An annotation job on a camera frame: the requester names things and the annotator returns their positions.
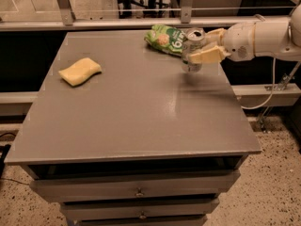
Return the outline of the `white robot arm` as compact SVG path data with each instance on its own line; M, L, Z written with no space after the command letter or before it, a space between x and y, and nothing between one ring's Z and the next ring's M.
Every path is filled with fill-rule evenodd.
M238 23L205 34L205 45L188 54L194 64L249 61L254 57L274 57L284 61L301 60L301 5L290 17Z

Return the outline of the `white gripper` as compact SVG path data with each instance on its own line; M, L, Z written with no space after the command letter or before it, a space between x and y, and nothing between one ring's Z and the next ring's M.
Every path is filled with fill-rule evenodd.
M219 63L226 57L239 62L249 61L255 57L254 52L255 24L239 23L225 28L217 28L206 33L208 43L216 42L212 48L198 49L188 55L188 61L193 64Z

